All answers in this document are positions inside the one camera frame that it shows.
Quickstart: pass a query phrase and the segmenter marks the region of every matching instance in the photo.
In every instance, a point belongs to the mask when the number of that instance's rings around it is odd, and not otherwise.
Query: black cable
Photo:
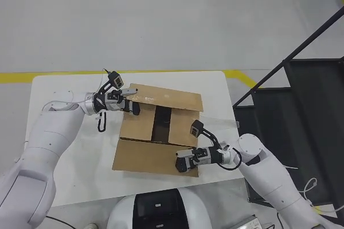
[[[103,122],[103,129],[101,129],[101,122],[102,122],[102,114],[104,114],[104,122]],[[99,113],[99,119],[98,119],[98,131],[99,132],[105,132],[105,123],[107,121],[105,112]]]
[[[68,224],[67,222],[64,222],[64,221],[62,221],[62,220],[60,220],[60,219],[56,219],[56,218],[54,218],[54,217],[51,217],[51,216],[46,216],[46,218],[49,218],[49,219],[53,219],[53,220],[56,220],[56,221],[58,221],[58,222],[60,222],[60,223],[64,223],[65,225],[67,225],[67,226],[69,226],[69,227],[71,227],[72,229],[76,229],[75,227],[73,227],[73,226],[71,226],[70,224]]]
[[[219,165],[219,167],[221,167],[222,169],[225,169],[225,170],[228,170],[228,171],[233,171],[235,169],[238,169],[238,167],[241,165],[241,163],[242,163],[242,155],[241,155],[241,153],[238,150],[236,150],[235,148],[232,148],[232,149],[234,149],[234,151],[236,151],[236,153],[238,154],[238,156],[240,158],[240,162],[234,168],[227,168],[227,167],[224,167],[223,165],[217,163]]]
[[[269,227],[267,227],[267,228],[265,228],[265,229],[269,229],[269,228],[275,229],[275,224],[273,224],[273,225],[271,225],[271,226],[269,226]]]
[[[276,213],[276,217],[277,217],[277,219],[279,219],[279,223],[280,223],[282,229],[284,229],[283,224],[282,224],[282,221],[281,221],[280,218],[279,218],[279,212]]]

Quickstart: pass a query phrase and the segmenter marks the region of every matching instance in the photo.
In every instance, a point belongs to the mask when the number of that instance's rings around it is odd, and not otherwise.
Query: box opening
[[[168,144],[172,109],[164,106],[155,108],[151,141]]]

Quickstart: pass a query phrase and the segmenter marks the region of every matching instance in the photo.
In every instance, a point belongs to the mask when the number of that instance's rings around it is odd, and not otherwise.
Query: white robot body
[[[185,207],[189,229],[212,229],[208,211],[202,200],[187,188],[178,188],[177,190]],[[136,196],[126,196],[117,203],[108,219],[107,229],[133,229]]]

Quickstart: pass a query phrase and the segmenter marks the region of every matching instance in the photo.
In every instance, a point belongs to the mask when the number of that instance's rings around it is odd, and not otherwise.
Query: yellow floor line
[[[133,71],[117,71],[119,73],[141,73],[141,72],[195,72],[199,70],[133,70]],[[249,78],[240,70],[222,70],[226,78],[236,78],[242,83],[252,88],[256,82]],[[44,75],[73,75],[73,74],[100,74],[101,71],[80,71],[80,72],[15,72],[0,73],[0,84],[13,83],[31,83],[36,76]]]

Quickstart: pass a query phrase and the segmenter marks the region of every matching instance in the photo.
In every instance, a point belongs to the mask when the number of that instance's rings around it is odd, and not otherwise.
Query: gray floor
[[[0,1],[0,72],[241,69],[255,81],[341,6],[338,0]],[[299,57],[344,55],[344,19]],[[227,80],[232,102],[247,86]],[[0,84],[0,174],[22,153],[30,84]],[[288,86],[283,71],[264,86]],[[248,99],[243,104],[250,104]],[[275,210],[247,203],[243,180],[191,187],[214,228],[256,214],[268,227]],[[77,228],[105,228],[118,199],[52,208]],[[45,219],[40,228],[66,228]]]

